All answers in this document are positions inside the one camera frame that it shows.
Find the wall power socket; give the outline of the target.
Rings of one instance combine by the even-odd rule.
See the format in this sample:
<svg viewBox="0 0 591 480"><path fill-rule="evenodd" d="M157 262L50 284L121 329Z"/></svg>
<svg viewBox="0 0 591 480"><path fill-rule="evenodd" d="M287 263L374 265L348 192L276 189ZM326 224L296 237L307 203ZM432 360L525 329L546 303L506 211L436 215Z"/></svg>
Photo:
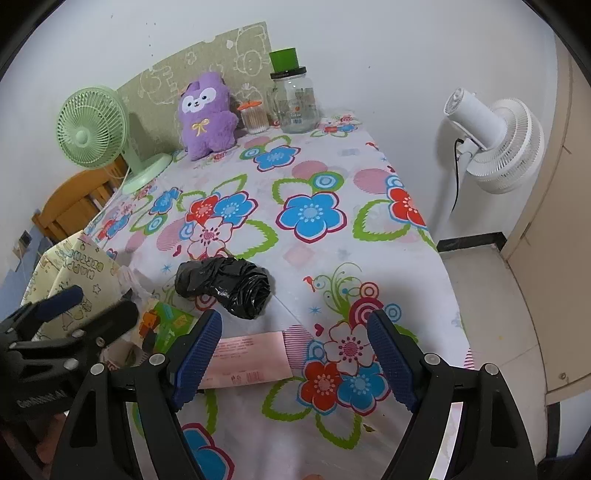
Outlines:
<svg viewBox="0 0 591 480"><path fill-rule="evenodd" d="M19 237L19 243L22 244L24 247L28 247L31 243L31 240L32 237L27 231L24 231Z"/></svg>

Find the yellow fabric storage box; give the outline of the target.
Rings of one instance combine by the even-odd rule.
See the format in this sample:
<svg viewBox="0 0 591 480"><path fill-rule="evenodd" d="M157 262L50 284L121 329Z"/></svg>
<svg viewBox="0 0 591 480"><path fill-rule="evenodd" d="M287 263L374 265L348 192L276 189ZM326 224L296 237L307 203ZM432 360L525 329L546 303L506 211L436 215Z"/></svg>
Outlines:
<svg viewBox="0 0 591 480"><path fill-rule="evenodd" d="M43 324L36 340L60 339L115 304L123 296L119 265L83 231L51 247L41 256L22 304L52 297L71 287L82 289L79 304Z"/></svg>

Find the green desk fan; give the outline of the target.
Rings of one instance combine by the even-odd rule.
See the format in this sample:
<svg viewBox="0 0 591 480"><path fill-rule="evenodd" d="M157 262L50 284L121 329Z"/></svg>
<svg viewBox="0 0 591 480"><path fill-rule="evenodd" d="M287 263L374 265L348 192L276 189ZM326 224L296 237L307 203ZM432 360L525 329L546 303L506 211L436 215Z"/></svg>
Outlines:
<svg viewBox="0 0 591 480"><path fill-rule="evenodd" d="M66 158L86 169L100 169L122 158L129 169L122 182L126 195L145 187L172 162L166 153L140 159L131 142L126 106L116 91L104 86L83 88L64 101L56 140Z"/></svg>

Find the pink cloth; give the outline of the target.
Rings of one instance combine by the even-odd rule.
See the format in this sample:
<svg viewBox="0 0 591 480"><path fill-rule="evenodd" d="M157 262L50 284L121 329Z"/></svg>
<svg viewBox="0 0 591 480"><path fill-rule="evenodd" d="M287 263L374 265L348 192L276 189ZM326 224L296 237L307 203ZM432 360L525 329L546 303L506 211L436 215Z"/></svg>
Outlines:
<svg viewBox="0 0 591 480"><path fill-rule="evenodd" d="M283 333L267 332L218 342L200 390L277 382L293 375Z"/></svg>

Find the beige cabinet door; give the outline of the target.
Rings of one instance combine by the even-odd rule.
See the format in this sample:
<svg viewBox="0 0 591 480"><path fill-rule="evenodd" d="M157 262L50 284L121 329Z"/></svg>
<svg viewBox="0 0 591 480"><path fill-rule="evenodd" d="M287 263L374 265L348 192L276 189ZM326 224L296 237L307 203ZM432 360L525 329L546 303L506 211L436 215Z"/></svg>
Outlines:
<svg viewBox="0 0 591 480"><path fill-rule="evenodd" d="M590 85L562 42L556 53L546 153L502 251L536 331L549 404L590 388Z"/></svg>

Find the purple plush toy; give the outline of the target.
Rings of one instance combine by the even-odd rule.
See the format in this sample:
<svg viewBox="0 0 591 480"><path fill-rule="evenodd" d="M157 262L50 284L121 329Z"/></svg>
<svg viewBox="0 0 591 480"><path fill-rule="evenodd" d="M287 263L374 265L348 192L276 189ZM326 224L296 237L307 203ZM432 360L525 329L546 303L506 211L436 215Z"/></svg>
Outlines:
<svg viewBox="0 0 591 480"><path fill-rule="evenodd" d="M230 110L230 90L217 72L205 72L187 86L177 113L190 161L235 145L238 116Z"/></svg>

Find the floral plastic tablecloth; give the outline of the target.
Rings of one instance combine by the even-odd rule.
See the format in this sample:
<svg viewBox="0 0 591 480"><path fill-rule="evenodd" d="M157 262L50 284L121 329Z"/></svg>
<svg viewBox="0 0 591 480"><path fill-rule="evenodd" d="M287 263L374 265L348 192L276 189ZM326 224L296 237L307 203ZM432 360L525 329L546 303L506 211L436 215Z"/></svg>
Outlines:
<svg viewBox="0 0 591 480"><path fill-rule="evenodd" d="M160 302L192 316L217 302L180 297L180 264L235 257L263 267L271 293L228 337L283 333L293 375L211 389L179 412L208 479L378 479L410 414L367 338L383 310L422 350L474 364L460 309L425 220L399 174L351 114L311 133L271 129L167 170L118 196L88 234Z"/></svg>

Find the toothpick holder orange lid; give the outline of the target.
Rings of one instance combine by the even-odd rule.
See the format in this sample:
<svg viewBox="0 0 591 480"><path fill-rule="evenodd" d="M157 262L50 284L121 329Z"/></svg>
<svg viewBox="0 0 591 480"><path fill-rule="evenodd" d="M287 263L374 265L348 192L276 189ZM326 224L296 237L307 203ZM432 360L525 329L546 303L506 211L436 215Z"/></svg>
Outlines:
<svg viewBox="0 0 591 480"><path fill-rule="evenodd" d="M266 108L261 101L249 101L238 106L245 130L252 135L259 134L270 128Z"/></svg>

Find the green patterned wall board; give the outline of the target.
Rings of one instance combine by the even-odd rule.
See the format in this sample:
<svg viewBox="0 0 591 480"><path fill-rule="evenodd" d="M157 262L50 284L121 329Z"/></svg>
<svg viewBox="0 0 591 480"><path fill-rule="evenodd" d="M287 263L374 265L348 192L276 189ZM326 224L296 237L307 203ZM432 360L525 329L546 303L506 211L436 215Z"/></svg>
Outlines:
<svg viewBox="0 0 591 480"><path fill-rule="evenodd" d="M230 107L266 99L271 86L270 35L259 22L218 34L173 54L117 89L130 115L131 143L142 159L179 150L178 100L205 72L228 85Z"/></svg>

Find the white floor fan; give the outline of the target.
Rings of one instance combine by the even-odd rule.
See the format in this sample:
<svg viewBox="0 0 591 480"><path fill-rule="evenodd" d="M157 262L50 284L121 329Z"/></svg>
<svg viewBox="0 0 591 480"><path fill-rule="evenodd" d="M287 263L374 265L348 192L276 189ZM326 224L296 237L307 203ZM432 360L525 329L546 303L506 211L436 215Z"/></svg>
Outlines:
<svg viewBox="0 0 591 480"><path fill-rule="evenodd" d="M461 134L455 147L459 183L470 177L482 190L500 195L519 188L539 168L544 132L521 100L501 99L487 106L474 93L458 88L444 114Z"/></svg>

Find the black plastic bag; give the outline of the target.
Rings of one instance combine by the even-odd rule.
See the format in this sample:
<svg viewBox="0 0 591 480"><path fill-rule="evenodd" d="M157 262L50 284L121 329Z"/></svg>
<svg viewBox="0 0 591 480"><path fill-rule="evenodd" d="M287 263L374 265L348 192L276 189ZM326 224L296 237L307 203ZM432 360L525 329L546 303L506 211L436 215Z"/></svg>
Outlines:
<svg viewBox="0 0 591 480"><path fill-rule="evenodd" d="M174 288L186 299L204 295L214 297L228 313L245 320L259 317L271 293L266 269L233 257L180 264Z"/></svg>

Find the wooden chair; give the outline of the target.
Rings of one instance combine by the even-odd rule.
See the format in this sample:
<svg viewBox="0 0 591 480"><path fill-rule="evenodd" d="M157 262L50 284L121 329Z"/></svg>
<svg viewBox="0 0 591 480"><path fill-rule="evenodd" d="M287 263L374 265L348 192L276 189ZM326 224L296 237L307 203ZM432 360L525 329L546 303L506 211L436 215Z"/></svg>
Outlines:
<svg viewBox="0 0 591 480"><path fill-rule="evenodd" d="M106 167L77 173L34 213L33 224L53 243L83 230L118 190L126 173L121 155Z"/></svg>

